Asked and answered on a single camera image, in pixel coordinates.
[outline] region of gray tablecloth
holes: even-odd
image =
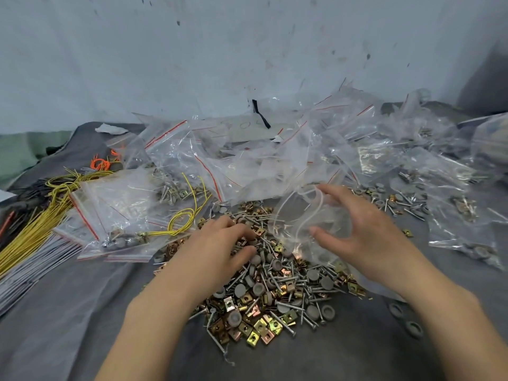
[[[106,155],[108,135],[86,123],[59,153],[43,160],[18,182],[63,173],[63,167],[88,166],[94,154]],[[138,125],[123,125],[132,131]],[[493,188],[492,201],[508,206],[505,192]],[[508,339],[508,277],[460,253],[430,248],[427,225],[412,217],[397,223],[409,227],[424,254],[455,282],[473,291],[505,340]],[[508,262],[506,228],[496,227],[501,258]],[[150,281],[150,264],[69,260],[48,275],[0,321],[0,379],[91,380],[123,322],[129,301]],[[439,380],[441,366],[427,337],[416,341],[388,312],[388,300],[335,297],[337,317],[312,332],[298,326],[295,338],[283,332],[269,346],[255,349],[245,341],[230,345],[227,365],[202,327],[193,320],[182,335],[169,371],[171,379],[348,379]],[[154,329],[165,329],[164,325]]]

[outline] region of forearm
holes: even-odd
[[[476,297],[430,263],[400,294],[422,318],[449,380],[501,380],[508,348]]]
[[[181,330],[194,307],[182,293],[169,294],[175,288],[169,283],[150,283],[130,303],[124,324],[96,381],[166,378]]]

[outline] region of hand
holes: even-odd
[[[343,239],[311,227],[310,232],[321,247],[353,265],[367,278],[399,294],[415,270],[422,264],[430,265],[390,217],[375,205],[344,186],[320,184],[317,187],[343,205],[352,221],[352,234]]]
[[[241,237],[253,240],[256,234],[244,224],[235,224],[227,215],[209,220],[191,235],[157,277],[171,277],[194,307],[228,283],[256,253],[254,246],[245,246],[231,257],[231,249]]]

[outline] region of yellow wire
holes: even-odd
[[[200,176],[199,179],[201,180],[201,183],[203,184],[203,190],[204,190],[204,193],[205,193],[205,202],[200,207],[198,207],[198,201],[196,199],[196,193],[194,192],[194,189],[192,188],[192,185],[189,183],[189,180],[187,179],[187,176],[185,176],[185,174],[183,172],[182,172],[182,175],[185,178],[185,181],[187,182],[187,185],[190,187],[190,189],[191,189],[190,191],[192,192],[192,195],[194,197],[194,208],[190,208],[189,207],[189,208],[185,208],[183,210],[178,211],[174,215],[174,217],[172,217],[171,220],[169,221],[169,223],[168,223],[168,230],[167,231],[152,231],[152,232],[147,233],[149,236],[153,236],[153,237],[159,236],[159,235],[171,235],[171,236],[175,236],[175,235],[178,235],[178,234],[188,230],[193,225],[193,222],[194,222],[194,219],[195,219],[196,215],[198,215],[199,212],[203,209],[203,207],[205,207],[205,204],[208,201],[208,199],[210,199],[212,197],[212,195],[208,195],[207,196],[205,182],[203,182],[203,179]],[[179,229],[173,230],[173,228],[175,226],[175,222],[180,217],[183,217],[183,216],[187,216],[188,217],[187,222],[183,226],[181,226]]]
[[[98,171],[82,175],[76,171],[68,169],[66,171],[68,172],[67,175],[57,176],[46,182],[48,187],[53,188],[48,194],[50,198],[48,208],[38,214],[34,210],[23,230],[0,252],[0,278],[41,247],[42,243],[51,234],[51,230],[61,222],[66,212],[73,207],[70,193],[80,187],[80,182],[113,173],[112,171]],[[66,182],[55,184],[54,181],[57,179],[66,180]]]

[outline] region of left hand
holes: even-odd
[[[159,277],[160,282],[170,281],[195,307],[227,284],[256,253],[254,246],[245,246],[231,256],[233,245],[242,237],[253,240],[256,234],[227,215],[209,220],[191,235],[150,285],[159,282]]]

